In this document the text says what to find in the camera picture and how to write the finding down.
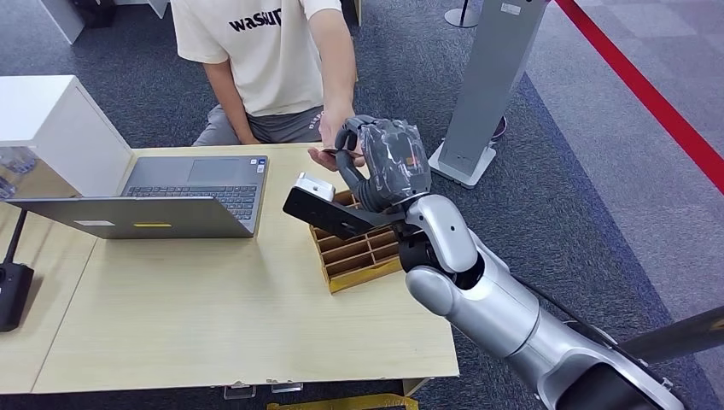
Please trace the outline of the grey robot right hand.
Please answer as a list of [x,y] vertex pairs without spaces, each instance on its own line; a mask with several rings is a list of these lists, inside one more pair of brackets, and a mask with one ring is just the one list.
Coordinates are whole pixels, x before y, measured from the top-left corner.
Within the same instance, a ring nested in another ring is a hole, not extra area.
[[358,115],[336,134],[336,168],[362,209],[382,213],[429,194],[431,171],[416,126]]

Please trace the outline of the person's left hand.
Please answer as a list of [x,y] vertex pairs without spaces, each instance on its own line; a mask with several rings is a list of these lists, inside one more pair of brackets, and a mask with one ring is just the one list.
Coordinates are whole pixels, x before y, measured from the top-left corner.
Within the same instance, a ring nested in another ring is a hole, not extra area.
[[307,150],[312,161],[331,172],[338,170],[336,158],[327,149],[332,149],[335,146],[336,134],[340,131],[346,119],[353,116],[355,116],[353,106],[347,103],[324,107],[319,125],[323,148],[309,148]]

